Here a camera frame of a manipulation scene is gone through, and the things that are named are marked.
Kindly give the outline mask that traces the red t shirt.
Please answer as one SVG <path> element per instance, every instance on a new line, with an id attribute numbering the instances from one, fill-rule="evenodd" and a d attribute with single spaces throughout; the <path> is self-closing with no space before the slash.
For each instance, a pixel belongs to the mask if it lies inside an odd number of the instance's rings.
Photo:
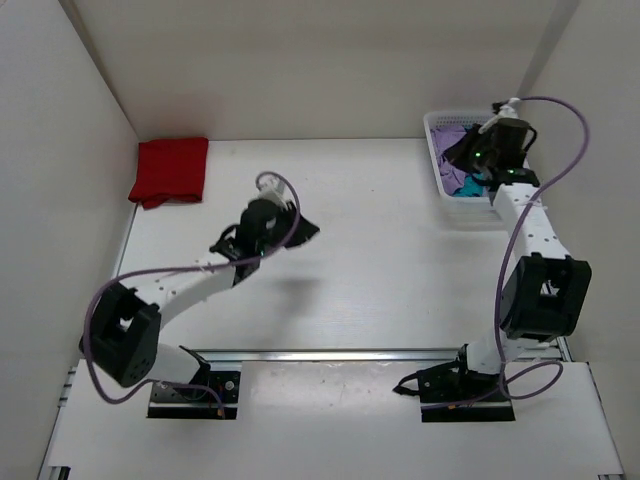
<path id="1" fill-rule="evenodd" d="M 140 143 L 136 179 L 128 200 L 146 210 L 166 202 L 200 203 L 208 147 L 206 137 L 156 139 Z"/>

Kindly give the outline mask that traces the purple t shirt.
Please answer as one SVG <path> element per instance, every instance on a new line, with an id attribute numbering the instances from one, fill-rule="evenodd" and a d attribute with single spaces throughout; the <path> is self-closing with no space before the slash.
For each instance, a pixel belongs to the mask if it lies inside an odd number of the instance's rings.
<path id="1" fill-rule="evenodd" d="M 457 198 L 476 198 L 483 195 L 483 188 L 471 175 L 454 167 L 444 157 L 445 151 L 460 141 L 466 133 L 466 129 L 461 125 L 446 125 L 430 131 L 445 194 Z"/>

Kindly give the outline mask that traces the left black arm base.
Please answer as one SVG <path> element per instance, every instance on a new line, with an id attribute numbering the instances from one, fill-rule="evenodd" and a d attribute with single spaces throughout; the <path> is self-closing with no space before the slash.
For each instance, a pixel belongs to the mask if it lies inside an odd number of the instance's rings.
<path id="1" fill-rule="evenodd" d="M 179 346 L 182 357 L 198 370 L 189 380 L 161 381 L 151 389 L 147 417 L 175 420 L 235 420 L 238 414 L 241 367 L 216 364 L 200 353 Z"/>

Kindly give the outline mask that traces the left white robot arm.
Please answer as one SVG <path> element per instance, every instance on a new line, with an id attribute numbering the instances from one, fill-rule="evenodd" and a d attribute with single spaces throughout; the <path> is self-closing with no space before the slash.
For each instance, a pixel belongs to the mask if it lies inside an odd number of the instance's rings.
<path id="1" fill-rule="evenodd" d="M 117 282 L 106 289 L 90 320 L 93 361 L 121 387 L 153 379 L 174 383 L 188 400 L 202 398 L 210 386 L 209 367 L 192 350 L 161 344 L 161 330 L 196 304 L 246 280 L 271 251 L 301 246 L 319 231 L 291 201 L 251 201 L 193 271 L 137 287 Z"/>

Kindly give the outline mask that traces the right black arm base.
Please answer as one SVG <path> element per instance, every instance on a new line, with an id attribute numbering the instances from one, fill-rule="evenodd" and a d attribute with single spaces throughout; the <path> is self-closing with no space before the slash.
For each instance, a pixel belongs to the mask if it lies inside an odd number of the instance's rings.
<path id="1" fill-rule="evenodd" d="M 461 350 L 452 361 L 403 377 L 393 392 L 419 399 L 422 423 L 513 422 L 512 403 L 498 379 L 497 374 L 472 371 Z"/>

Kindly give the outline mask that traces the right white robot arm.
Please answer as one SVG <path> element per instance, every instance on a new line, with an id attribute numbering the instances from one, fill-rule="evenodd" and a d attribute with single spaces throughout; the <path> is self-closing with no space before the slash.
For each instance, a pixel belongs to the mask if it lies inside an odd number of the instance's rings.
<path id="1" fill-rule="evenodd" d="M 572 334 L 584 304 L 592 270 L 574 259 L 556 235 L 538 195 L 540 182 L 525 167 L 537 138 L 526 121 L 497 115 L 475 125 L 444 157 L 454 166 L 482 175 L 491 206 L 509 234 L 500 269 L 495 327 L 460 352 L 465 365 L 449 375 L 449 387 L 470 400 L 508 362 L 539 343 Z"/>

